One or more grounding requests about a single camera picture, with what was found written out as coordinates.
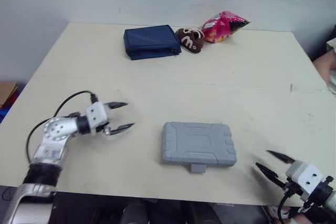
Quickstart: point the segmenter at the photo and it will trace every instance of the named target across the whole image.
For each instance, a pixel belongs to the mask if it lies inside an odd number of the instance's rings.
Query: gray plastic case
[[[165,123],[163,159],[191,164],[192,173],[204,173],[207,165],[232,166],[237,162],[229,126],[215,123]]]

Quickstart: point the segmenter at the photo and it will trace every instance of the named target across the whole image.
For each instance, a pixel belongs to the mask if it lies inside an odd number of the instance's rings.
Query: chip bag
[[[217,43],[226,39],[250,22],[232,12],[221,12],[202,26],[205,40]]]

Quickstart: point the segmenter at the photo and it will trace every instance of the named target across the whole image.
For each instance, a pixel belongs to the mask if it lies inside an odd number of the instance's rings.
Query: navy blue pouch
[[[169,25],[126,29],[124,43],[131,60],[178,55],[180,42]]]

